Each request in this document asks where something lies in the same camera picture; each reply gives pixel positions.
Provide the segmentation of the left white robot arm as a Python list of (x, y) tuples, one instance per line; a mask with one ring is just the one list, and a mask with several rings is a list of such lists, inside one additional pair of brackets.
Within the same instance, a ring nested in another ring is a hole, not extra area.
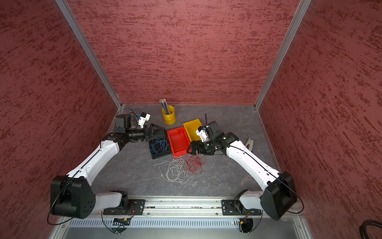
[(129, 213), (128, 194), (111, 191), (95, 194), (91, 185), (106, 164), (129, 142), (149, 141), (165, 132), (155, 124), (146, 126), (150, 116), (141, 114), (135, 126), (131, 115), (116, 116), (114, 130), (108, 133), (99, 146), (75, 169), (51, 182), (49, 215), (85, 219), (94, 211), (111, 209), (118, 214)]

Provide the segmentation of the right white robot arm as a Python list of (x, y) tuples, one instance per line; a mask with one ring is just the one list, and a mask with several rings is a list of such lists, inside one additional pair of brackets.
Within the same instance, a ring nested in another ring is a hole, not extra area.
[(279, 220), (297, 202), (293, 177), (273, 169), (232, 132), (224, 133), (217, 122), (199, 126), (195, 134), (200, 140), (192, 141), (188, 153), (214, 155), (221, 151), (238, 163), (260, 186), (259, 191), (244, 190), (237, 194), (233, 207), (244, 214), (252, 210), (262, 210), (273, 220)]

